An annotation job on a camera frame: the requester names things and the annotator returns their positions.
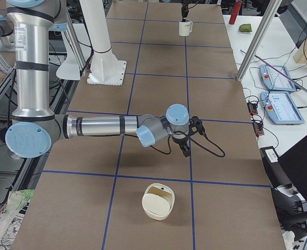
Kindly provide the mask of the white ceramic mug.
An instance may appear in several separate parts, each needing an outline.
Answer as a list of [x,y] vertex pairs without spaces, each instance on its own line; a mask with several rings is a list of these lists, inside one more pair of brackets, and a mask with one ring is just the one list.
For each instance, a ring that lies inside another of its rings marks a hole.
[[193,22],[190,20],[180,21],[179,22],[179,35],[186,37],[189,36],[192,32]]

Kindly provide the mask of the red cylinder bottle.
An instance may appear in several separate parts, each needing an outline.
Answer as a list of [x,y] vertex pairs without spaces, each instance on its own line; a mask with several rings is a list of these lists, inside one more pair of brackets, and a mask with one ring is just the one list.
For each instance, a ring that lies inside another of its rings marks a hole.
[[242,0],[235,0],[234,6],[231,11],[230,19],[228,22],[230,25],[235,24],[241,6],[242,6]]

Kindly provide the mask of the cream round bin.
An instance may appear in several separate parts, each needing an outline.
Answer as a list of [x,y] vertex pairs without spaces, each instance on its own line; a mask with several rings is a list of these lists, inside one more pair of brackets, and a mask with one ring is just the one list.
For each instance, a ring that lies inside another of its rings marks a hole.
[[150,184],[142,197],[142,208],[146,215],[161,221],[171,213],[175,202],[173,190],[160,183]]

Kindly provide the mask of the green bean bag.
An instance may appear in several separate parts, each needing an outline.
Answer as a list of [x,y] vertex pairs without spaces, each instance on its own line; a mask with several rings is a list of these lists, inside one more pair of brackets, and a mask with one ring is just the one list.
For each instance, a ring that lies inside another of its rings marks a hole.
[[252,32],[252,26],[250,23],[244,23],[242,25],[239,26],[239,32],[242,33],[250,33]]

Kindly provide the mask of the near blue teach pendant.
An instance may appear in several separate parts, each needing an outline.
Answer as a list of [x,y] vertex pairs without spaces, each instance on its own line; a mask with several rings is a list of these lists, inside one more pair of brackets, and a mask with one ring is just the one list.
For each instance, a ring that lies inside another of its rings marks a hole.
[[273,124],[299,125],[304,119],[287,91],[265,91],[260,93],[265,113]]

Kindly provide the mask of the blue teach pendant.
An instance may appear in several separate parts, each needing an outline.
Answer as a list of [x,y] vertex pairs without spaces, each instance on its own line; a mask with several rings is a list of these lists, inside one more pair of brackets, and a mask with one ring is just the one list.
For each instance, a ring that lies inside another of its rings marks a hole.
[[290,76],[286,66],[273,67],[279,70],[280,73],[278,73],[276,70],[269,67],[268,65],[260,66],[261,79],[266,89],[273,91],[295,92],[297,90],[295,85],[287,78],[283,77],[283,74],[288,77]]
[[260,93],[265,113],[273,124],[299,125],[304,119],[287,91],[265,91]]

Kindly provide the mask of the far blue teach pendant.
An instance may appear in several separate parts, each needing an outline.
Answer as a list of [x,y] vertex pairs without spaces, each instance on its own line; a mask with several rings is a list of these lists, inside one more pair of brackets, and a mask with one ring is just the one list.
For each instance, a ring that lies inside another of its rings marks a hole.
[[286,66],[273,67],[279,70],[280,73],[278,73],[276,70],[269,67],[268,65],[260,66],[261,79],[266,89],[273,91],[295,92],[297,90],[295,85],[287,78],[283,77],[283,74],[288,77],[290,76]]

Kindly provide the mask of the metal reacher grabber tool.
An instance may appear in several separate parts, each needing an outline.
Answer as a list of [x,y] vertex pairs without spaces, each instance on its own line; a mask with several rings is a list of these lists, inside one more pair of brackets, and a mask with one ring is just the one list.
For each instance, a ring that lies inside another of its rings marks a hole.
[[269,64],[268,62],[266,62],[264,59],[262,59],[261,57],[254,55],[255,58],[259,59],[260,61],[262,61],[264,64],[266,64],[268,67],[270,67],[271,69],[273,69],[274,71],[276,71],[278,74],[280,74],[282,77],[286,78],[288,81],[292,82],[295,86],[297,86],[299,89],[305,91],[307,93],[307,89],[303,86],[301,86],[300,84],[298,84],[296,81],[294,81],[293,79],[291,79],[289,76],[287,76],[286,74],[281,73],[278,69],[276,69],[274,66],[272,66],[271,64]]

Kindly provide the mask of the aluminium frame post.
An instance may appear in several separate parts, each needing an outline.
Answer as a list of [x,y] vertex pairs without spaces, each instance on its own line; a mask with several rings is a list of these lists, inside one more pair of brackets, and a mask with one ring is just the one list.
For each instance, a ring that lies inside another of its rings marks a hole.
[[255,32],[255,35],[250,43],[250,46],[244,56],[244,59],[241,63],[241,66],[239,67],[238,73],[236,75],[236,80],[238,82],[241,82],[250,63],[252,60],[252,57],[255,55],[268,27],[271,24],[272,19],[275,16],[275,13],[277,12],[277,9],[281,5],[282,0],[271,0],[268,4],[267,10],[264,13],[262,20]]

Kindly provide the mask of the white central pedestal column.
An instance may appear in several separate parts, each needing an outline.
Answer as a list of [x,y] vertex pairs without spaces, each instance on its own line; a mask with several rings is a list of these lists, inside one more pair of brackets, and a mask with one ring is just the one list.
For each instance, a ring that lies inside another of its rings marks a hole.
[[103,2],[81,0],[80,5],[93,48],[87,83],[122,85],[127,62],[113,54]]

